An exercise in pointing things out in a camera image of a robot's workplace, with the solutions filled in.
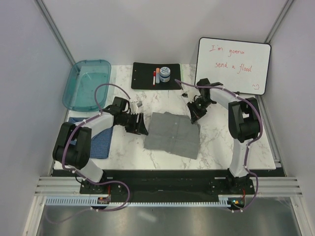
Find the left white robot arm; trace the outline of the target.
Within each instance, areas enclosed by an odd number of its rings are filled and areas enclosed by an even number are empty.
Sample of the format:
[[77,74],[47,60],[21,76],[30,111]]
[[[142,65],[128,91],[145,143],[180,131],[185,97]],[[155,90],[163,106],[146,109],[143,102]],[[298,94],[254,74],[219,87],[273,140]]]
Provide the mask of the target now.
[[114,97],[113,103],[103,108],[97,115],[81,122],[64,122],[53,149],[52,158],[66,170],[74,171],[91,182],[96,193],[104,193],[108,181],[104,171],[90,158],[92,138],[116,125],[125,128],[127,133],[148,135],[144,114],[137,112],[138,102],[129,102]]

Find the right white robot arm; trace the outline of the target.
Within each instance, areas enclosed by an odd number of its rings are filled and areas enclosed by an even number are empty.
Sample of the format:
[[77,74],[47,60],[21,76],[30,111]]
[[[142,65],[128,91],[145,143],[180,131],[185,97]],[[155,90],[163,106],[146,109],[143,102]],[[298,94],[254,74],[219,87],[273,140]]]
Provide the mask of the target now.
[[228,111],[228,130],[234,144],[228,168],[231,178],[225,181],[225,187],[230,193],[238,193],[243,188],[241,178],[249,174],[247,160],[250,145],[262,136],[263,124],[257,100],[254,97],[241,98],[222,83],[211,84],[207,78],[201,79],[194,87],[200,94],[187,104],[192,123],[204,117],[211,104],[218,103]]

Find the grey long sleeve shirt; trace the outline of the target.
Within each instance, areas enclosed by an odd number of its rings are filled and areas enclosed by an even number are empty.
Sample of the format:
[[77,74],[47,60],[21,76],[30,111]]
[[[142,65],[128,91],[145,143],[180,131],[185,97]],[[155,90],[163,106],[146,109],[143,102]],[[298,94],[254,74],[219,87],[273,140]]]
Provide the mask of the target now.
[[200,125],[169,112],[152,113],[144,148],[196,159],[200,149]]

